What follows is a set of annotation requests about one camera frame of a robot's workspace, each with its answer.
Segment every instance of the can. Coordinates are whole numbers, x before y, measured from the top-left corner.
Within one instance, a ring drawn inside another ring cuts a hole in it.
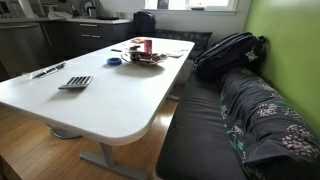
[[[152,53],[152,40],[145,39],[144,40],[144,51],[148,53]]]

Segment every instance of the table top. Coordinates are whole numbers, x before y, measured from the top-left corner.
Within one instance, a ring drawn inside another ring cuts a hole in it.
[[[109,145],[123,145],[140,139],[150,128],[194,43],[152,38],[153,52],[181,50],[180,58],[168,58],[154,66],[123,61],[106,65],[107,59],[121,57],[133,44],[125,41],[66,61],[52,74],[30,79],[26,74],[0,83],[0,103],[41,117],[52,126]],[[59,90],[74,76],[93,76],[83,90]]]

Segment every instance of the countertop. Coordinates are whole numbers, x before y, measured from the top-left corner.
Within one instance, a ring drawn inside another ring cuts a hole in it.
[[[40,22],[40,21],[67,21],[67,22],[82,22],[82,23],[101,23],[101,24],[122,24],[133,22],[132,19],[120,19],[115,21],[98,20],[98,19],[85,19],[85,18],[15,18],[15,19],[0,19],[1,23],[24,23],[24,22]]]

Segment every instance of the black bag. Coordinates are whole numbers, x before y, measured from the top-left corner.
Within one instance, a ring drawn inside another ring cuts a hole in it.
[[[139,11],[133,14],[136,36],[155,37],[156,18],[152,13]]]
[[[264,54],[264,36],[250,32],[232,34],[195,58],[193,70],[207,81],[218,80],[229,69],[247,65]]]

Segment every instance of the pen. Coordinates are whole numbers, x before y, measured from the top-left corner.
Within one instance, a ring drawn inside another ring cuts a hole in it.
[[[115,52],[122,52],[121,50],[119,49],[111,49],[111,51],[115,51]]]
[[[59,64],[59,65],[57,65],[57,66],[55,66],[55,67],[53,67],[53,68],[51,68],[49,70],[43,71],[42,73],[35,75],[32,79],[44,76],[44,75],[46,75],[46,74],[48,74],[48,73],[50,73],[52,71],[57,71],[59,69],[62,69],[65,65],[66,65],[66,62],[63,62],[62,64]]]

